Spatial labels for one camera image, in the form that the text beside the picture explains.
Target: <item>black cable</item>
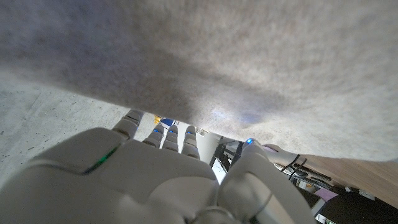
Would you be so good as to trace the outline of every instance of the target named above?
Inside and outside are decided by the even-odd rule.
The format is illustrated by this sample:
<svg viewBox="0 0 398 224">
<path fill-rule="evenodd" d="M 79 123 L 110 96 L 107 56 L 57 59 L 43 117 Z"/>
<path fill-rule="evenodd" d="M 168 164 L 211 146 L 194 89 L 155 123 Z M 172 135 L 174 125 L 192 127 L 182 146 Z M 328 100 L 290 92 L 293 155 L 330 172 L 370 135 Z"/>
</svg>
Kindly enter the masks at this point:
<svg viewBox="0 0 398 224">
<path fill-rule="evenodd" d="M 304 164 L 305 164 L 306 161 L 307 161 L 307 158 L 305 158 L 305 159 L 304 159 L 304 162 L 303 162 L 301 165 L 299 165 L 299 167 L 298 167 L 297 169 L 295 169 L 295 170 L 292 172 L 292 174 L 291 174 L 290 177 L 289 177 L 289 180 L 291 180 L 293 174 L 294 174 L 296 171 L 298 171 L 301 167 L 304 166 Z"/>
<path fill-rule="evenodd" d="M 288 167 L 290 167 L 291 165 L 293 165 L 293 164 L 297 161 L 297 159 L 299 159 L 299 157 L 300 157 L 300 154 L 298 154 L 298 155 L 296 156 L 296 158 L 293 160 L 293 162 L 291 162 L 290 164 L 288 164 L 287 166 L 285 166 L 285 167 L 281 170 L 281 172 L 283 172 L 284 170 L 286 170 L 286 168 L 288 168 Z"/>
<path fill-rule="evenodd" d="M 238 147 L 236 148 L 235 155 L 232 158 L 232 162 L 231 162 L 231 165 L 229 166 L 229 168 L 231 168 L 235 164 L 235 162 L 238 161 L 238 159 L 241 157 L 242 150 L 243 150 L 242 146 L 243 146 L 243 142 L 239 142 Z"/>
</svg>

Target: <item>gray felt cloth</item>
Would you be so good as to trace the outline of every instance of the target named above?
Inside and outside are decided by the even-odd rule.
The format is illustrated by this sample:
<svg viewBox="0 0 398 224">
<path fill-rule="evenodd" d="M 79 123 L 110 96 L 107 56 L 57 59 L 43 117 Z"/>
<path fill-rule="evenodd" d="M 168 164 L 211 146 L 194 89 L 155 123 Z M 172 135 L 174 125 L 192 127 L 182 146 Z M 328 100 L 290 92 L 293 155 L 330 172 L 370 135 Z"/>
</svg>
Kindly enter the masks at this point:
<svg viewBox="0 0 398 224">
<path fill-rule="evenodd" d="M 290 152 L 398 157 L 398 1 L 15 0 L 0 73 Z"/>
</svg>

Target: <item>wooden floor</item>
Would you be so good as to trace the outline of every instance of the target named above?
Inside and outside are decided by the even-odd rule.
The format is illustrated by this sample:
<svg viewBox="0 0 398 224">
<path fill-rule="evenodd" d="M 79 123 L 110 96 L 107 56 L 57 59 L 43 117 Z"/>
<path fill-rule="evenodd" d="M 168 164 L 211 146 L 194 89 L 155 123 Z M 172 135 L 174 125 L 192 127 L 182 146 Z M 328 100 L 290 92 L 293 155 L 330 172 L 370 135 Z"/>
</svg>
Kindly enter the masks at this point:
<svg viewBox="0 0 398 224">
<path fill-rule="evenodd" d="M 328 175 L 336 184 L 365 190 L 398 208 L 398 163 L 303 156 L 308 159 L 305 167 Z"/>
</svg>

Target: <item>yellow object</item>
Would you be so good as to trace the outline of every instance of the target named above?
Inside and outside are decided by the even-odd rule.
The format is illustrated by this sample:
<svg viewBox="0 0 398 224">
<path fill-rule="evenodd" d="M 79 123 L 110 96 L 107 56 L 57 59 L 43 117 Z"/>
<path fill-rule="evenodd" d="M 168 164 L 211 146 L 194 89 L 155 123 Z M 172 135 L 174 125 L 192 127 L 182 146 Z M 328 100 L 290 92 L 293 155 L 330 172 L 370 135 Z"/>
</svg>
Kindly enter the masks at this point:
<svg viewBox="0 0 398 224">
<path fill-rule="evenodd" d="M 159 123 L 161 119 L 162 119 L 161 116 L 155 115 L 155 124 Z"/>
</svg>

